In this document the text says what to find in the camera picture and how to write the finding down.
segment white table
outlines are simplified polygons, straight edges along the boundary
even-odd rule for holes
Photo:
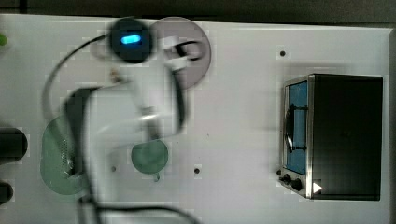
[[[41,115],[40,94],[66,52],[100,35],[113,20],[0,15],[0,31],[12,41],[11,48],[0,53],[0,121],[20,128],[29,141],[21,161],[0,167],[0,178],[15,190],[12,201],[0,206],[0,223],[77,223],[74,198],[50,191],[40,176],[41,138],[48,124]],[[171,161],[163,182],[131,190],[147,183],[143,177],[130,178],[141,174],[127,169],[130,161],[118,159],[125,158],[126,150],[111,159],[121,168],[111,176],[120,181],[119,198],[172,203],[207,224],[388,223],[390,30],[199,25],[210,38],[213,62],[205,79],[186,91],[191,113],[183,134],[164,139]],[[286,57],[279,56],[281,50]],[[94,59],[89,49],[73,59],[53,87],[55,105],[78,87],[108,83],[109,66]],[[285,80],[314,72],[384,77],[380,202],[308,202],[277,184],[280,87]],[[196,176],[195,166],[201,167]]]

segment oven glass door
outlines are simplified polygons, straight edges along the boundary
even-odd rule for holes
[[[286,168],[305,175],[306,166],[306,115],[308,109],[308,83],[289,85],[286,105]]]

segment oven window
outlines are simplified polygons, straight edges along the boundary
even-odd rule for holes
[[[308,107],[308,83],[300,82],[289,85],[289,116],[290,142],[287,146],[286,168],[301,175],[305,175],[306,165],[306,113]]]

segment blue led light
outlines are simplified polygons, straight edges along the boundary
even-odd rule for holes
[[[124,45],[135,44],[142,39],[140,35],[127,35],[121,39],[121,43]]]

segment gray disc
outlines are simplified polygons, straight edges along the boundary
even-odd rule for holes
[[[196,41],[198,44],[183,46],[192,55],[202,55],[198,60],[191,61],[191,66],[177,74],[182,89],[186,90],[197,84],[205,76],[211,61],[211,48],[206,33],[195,22],[181,17],[167,17],[151,25],[158,39],[175,36],[178,43]]]

